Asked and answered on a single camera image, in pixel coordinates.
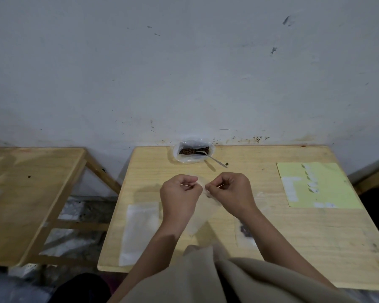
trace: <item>white wall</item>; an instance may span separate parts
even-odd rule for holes
[[[187,136],[377,161],[379,0],[0,0],[0,146],[84,146],[122,177]]]

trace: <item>metal spoon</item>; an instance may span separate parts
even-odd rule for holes
[[[205,151],[195,151],[195,153],[204,153],[207,157],[210,157],[212,158],[215,162],[217,162],[219,165],[227,168],[227,166],[224,164],[224,163],[221,163],[220,161],[218,161],[217,159],[213,158],[212,156],[208,155]]]

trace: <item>person's right hand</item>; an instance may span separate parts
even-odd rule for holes
[[[242,220],[246,213],[258,210],[250,181],[243,173],[223,172],[205,188],[233,216]]]

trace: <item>dark cloth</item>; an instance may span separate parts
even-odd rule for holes
[[[101,277],[83,273],[61,285],[48,303],[106,303],[110,297],[111,291]]]

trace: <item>hand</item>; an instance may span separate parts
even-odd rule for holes
[[[241,221],[245,214],[258,211],[250,181],[242,173],[223,172],[206,184],[205,188],[230,214]]]
[[[163,206],[163,223],[183,231],[195,211],[195,205],[202,193],[197,177],[178,174],[165,182],[160,189]]]

